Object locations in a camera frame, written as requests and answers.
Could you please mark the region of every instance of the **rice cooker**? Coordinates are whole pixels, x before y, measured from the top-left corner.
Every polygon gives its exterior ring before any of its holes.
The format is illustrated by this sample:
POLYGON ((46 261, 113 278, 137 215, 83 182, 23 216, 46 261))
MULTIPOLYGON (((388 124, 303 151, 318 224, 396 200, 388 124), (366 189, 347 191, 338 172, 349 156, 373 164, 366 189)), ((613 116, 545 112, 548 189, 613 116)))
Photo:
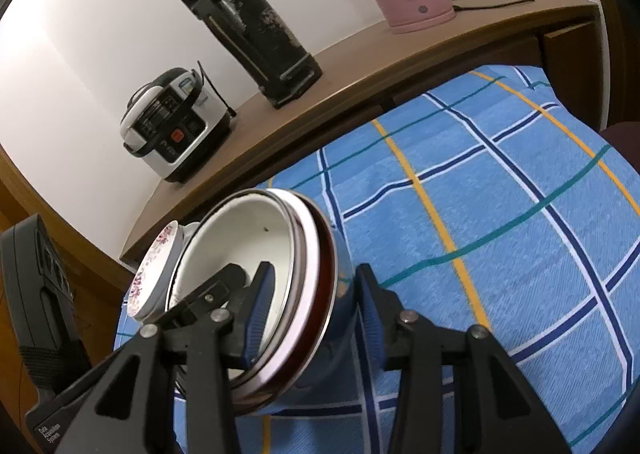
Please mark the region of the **rice cooker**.
POLYGON ((200 70, 162 73, 131 97, 120 122, 125 149, 167 181, 185 182, 224 141, 235 116, 200 70))

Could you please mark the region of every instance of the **silver bolt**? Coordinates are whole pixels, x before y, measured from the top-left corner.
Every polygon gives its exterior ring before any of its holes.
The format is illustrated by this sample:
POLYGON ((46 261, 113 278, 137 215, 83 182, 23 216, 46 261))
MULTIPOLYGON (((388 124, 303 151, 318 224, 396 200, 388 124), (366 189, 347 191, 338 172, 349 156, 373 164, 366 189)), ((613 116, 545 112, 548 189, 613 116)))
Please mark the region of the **silver bolt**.
POLYGON ((471 326, 471 334, 474 336, 474 338, 485 339, 489 336, 489 330, 484 326, 474 324, 473 326, 471 326))
POLYGON ((145 324, 140 328, 140 336, 145 339, 149 339, 158 333, 158 326, 155 324, 145 324))
POLYGON ((400 312, 400 320, 405 324, 410 324, 418 320, 418 312, 415 309, 403 309, 400 312))
POLYGON ((231 312, 226 308, 218 308, 211 312, 213 322, 224 322, 229 317, 231 317, 231 312))

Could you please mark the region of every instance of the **rice cooker display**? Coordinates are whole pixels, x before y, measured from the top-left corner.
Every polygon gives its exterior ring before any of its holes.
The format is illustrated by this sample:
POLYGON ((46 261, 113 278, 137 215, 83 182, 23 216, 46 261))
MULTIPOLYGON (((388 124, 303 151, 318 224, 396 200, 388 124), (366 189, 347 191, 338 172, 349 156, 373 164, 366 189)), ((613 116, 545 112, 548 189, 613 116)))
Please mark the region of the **rice cooker display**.
MULTIPOLYGON (((143 111, 134 124, 134 129, 147 141, 151 140, 155 137, 164 121, 180 107, 181 103, 182 99, 176 91, 172 88, 165 88, 158 95, 158 98, 143 111)), ((193 111, 189 111, 177 124, 170 137, 160 141, 156 150, 165 160, 173 163, 204 129, 204 121, 193 111)))

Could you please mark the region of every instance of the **tablecloth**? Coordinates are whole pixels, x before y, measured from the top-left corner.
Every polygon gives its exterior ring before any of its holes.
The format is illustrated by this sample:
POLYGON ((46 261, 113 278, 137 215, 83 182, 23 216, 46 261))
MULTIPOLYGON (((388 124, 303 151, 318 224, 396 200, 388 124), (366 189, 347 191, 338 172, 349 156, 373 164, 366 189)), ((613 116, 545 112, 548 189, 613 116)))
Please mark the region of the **tablecloth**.
MULTIPOLYGON (((542 69, 482 66, 260 186, 314 199, 354 264, 369 262, 405 307, 441 326, 489 326, 574 453, 617 416, 640 369, 640 178, 542 69)), ((116 347, 137 328, 123 308, 116 347)), ((242 452, 384 453, 398 381, 372 365, 358 323, 348 357, 305 401, 237 419, 242 452)), ((450 371, 443 385, 450 453, 450 371)), ((176 398, 183 449, 184 408, 176 398)))

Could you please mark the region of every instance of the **red button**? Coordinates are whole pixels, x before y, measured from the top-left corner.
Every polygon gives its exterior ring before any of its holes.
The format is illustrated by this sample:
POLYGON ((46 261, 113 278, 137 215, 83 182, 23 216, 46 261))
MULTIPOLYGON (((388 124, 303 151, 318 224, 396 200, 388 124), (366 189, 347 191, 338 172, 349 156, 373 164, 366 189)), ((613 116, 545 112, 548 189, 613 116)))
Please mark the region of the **red button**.
POLYGON ((184 139, 184 133, 180 129, 176 129, 171 133, 171 139, 179 144, 184 139))

